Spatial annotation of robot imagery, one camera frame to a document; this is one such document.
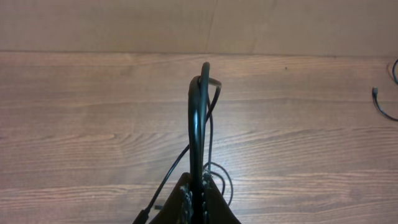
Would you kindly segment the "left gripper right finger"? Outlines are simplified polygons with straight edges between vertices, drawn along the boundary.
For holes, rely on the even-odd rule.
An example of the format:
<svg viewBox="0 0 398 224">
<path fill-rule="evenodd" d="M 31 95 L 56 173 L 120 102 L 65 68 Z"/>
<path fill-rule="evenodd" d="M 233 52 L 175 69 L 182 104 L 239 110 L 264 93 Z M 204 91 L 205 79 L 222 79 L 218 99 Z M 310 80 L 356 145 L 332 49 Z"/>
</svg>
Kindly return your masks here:
<svg viewBox="0 0 398 224">
<path fill-rule="evenodd" d="M 206 222 L 209 224 L 241 224 L 235 217 L 210 174 L 203 175 Z"/>
</svg>

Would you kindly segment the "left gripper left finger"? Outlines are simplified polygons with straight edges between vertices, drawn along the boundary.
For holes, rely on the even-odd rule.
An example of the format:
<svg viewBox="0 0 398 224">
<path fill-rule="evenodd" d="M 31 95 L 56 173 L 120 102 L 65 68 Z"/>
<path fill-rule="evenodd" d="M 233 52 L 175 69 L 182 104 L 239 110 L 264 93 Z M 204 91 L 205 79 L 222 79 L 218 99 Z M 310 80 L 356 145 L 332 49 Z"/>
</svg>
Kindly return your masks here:
<svg viewBox="0 0 398 224">
<path fill-rule="evenodd" d="M 163 208 L 150 224 L 188 224 L 192 217 L 191 177 L 188 172 L 179 178 Z"/>
</svg>

